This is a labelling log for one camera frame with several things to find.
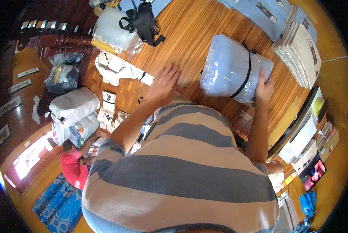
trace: cable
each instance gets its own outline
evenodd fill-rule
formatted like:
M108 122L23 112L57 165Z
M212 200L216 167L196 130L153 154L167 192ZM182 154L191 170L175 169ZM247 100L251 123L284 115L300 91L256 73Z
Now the cable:
M347 56L337 57L335 59L325 60L325 61L322 61L322 62L331 62L331 61L334 61L334 60L337 60L337 59L340 59L340 58L348 58L348 57Z

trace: gray and beige striped shirt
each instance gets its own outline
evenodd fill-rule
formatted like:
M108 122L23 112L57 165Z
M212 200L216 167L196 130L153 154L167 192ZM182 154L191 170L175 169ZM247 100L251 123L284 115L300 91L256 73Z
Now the gray and beige striped shirt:
M102 144L82 194L95 232L272 232L279 206L267 168L237 150L217 111L173 101L158 111L139 151Z

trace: cardboard box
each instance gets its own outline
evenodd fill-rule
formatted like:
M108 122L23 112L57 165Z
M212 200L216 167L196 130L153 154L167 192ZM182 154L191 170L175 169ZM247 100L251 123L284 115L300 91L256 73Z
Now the cardboard box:
M333 128L330 133L330 136L325 139L322 147L318 150L320 158L323 162L325 162L328 159L333 149L336 147L338 140L338 130L336 128Z

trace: black ribbon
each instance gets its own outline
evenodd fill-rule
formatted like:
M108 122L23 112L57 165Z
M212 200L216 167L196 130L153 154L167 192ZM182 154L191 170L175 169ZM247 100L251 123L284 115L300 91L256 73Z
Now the black ribbon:
M161 42L164 42L166 38L160 35L156 41L154 36L160 33L160 27L157 24L157 20L154 19L152 12L152 4L142 2L138 9L136 8L134 0L131 0L134 5L134 9L126 11L127 17L122 17L118 22L119 27L128 30L129 33L133 33L136 29L138 36L143 42L146 42L150 46L156 47ZM122 20L128 22L127 26L122 25Z
M249 80L249 76L250 76L250 70L251 70L251 61L250 61L250 53L257 53L257 51L255 49L248 49L248 46L246 46L245 41L242 42L242 45L246 48L246 50L248 50L249 53L249 69L248 69L248 73L246 75L246 78L244 80L244 82L242 83L242 85L239 87L239 89L237 89L237 91L231 96L231 98L237 96L245 87L246 83Z

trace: black label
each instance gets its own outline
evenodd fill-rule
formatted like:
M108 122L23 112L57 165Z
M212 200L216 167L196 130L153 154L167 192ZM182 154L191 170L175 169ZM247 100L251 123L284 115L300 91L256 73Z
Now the black label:
M302 24L305 26L306 30L309 28L310 24L309 22L306 20L306 18L303 19Z
M311 39L307 39L307 42L309 43L309 46L310 46L310 49L311 49L311 53L312 53L313 59L314 59L314 64L316 65L317 59L316 59L316 54L315 54L313 43L311 42Z
M281 8L284 8L284 4L280 0L276 0L276 2L279 4Z
M268 9L266 9L266 7L264 7L261 3L257 3L256 5L263 13L265 13L265 15L271 20L271 22L273 24L275 24L277 22L277 20L275 19L275 17L271 14L271 12L268 11Z

